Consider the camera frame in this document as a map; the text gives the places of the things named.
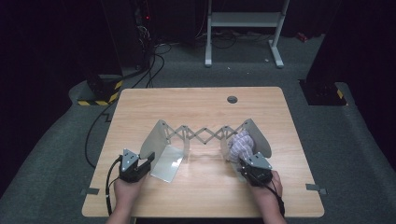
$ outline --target human arm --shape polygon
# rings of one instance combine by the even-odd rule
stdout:
[[[273,179],[267,186],[273,189],[279,197],[282,197],[283,187],[280,182],[280,177],[277,171],[272,171]],[[262,220],[265,224],[283,224],[286,223],[285,218],[282,217],[279,204],[276,196],[271,190],[267,188],[252,187],[248,184],[248,187],[253,194],[256,204],[259,206],[260,212],[262,213]]]
[[[116,207],[107,220],[106,224],[129,224],[131,221],[131,211],[139,196],[146,176],[136,183],[127,183],[121,179],[114,182],[114,192],[116,194]]]

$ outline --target black strap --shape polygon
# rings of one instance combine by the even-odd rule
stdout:
[[[266,185],[265,185],[265,187],[266,187],[267,189],[269,189],[269,190],[276,196],[277,205],[279,205],[280,214],[282,215],[282,217],[285,217],[285,204],[284,204],[283,201],[282,201],[282,197],[280,197],[279,195],[277,195],[277,193],[276,193],[273,189],[271,189],[270,187],[268,187],[268,186],[266,186]]]

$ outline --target wooden table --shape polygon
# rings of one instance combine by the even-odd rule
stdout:
[[[228,103],[229,96],[236,96],[237,103]],[[315,182],[282,90],[238,87],[124,90],[91,182],[91,188],[99,189],[99,193],[87,195],[84,216],[108,216],[105,185],[110,165],[124,148],[138,154],[159,119],[170,127],[188,125],[195,131],[203,127],[215,131],[224,125],[237,128],[246,119],[253,119],[271,146],[268,161],[281,177],[286,217],[324,214],[318,193],[305,188],[305,184]],[[190,150],[171,183],[148,176],[133,217],[260,216],[246,183],[221,157],[219,141],[212,139],[203,145],[192,139]],[[117,175],[114,169],[111,179]],[[112,188],[110,194],[114,208]]]

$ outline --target gray carpet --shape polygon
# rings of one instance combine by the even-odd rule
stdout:
[[[213,65],[204,67],[205,48],[162,46],[165,60],[153,79],[155,88],[278,86],[286,97],[305,156],[317,184],[325,215],[288,218],[289,223],[396,223],[396,175],[355,106],[348,86],[337,83],[346,106],[307,105],[298,79],[306,78],[322,37],[302,43],[281,38],[278,44],[285,67],[276,69],[265,41],[239,39],[228,49],[213,48]],[[215,41],[227,46],[232,42]],[[153,73],[162,62],[157,58]],[[132,87],[141,78],[124,82]],[[136,87],[145,88],[146,77]],[[0,223],[104,223],[84,217],[81,208],[93,169],[84,158],[88,130],[103,106],[79,106],[84,83],[70,91],[74,103],[37,143],[0,201]],[[116,105],[108,109],[110,118]],[[102,116],[93,126],[88,155],[96,163],[110,123]]]

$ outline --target crumpled white fabric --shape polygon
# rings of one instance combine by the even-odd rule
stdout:
[[[248,131],[244,130],[236,134],[233,139],[228,142],[228,148],[230,149],[229,160],[233,162],[239,162],[240,159],[247,159],[253,155],[254,141],[248,134]]]

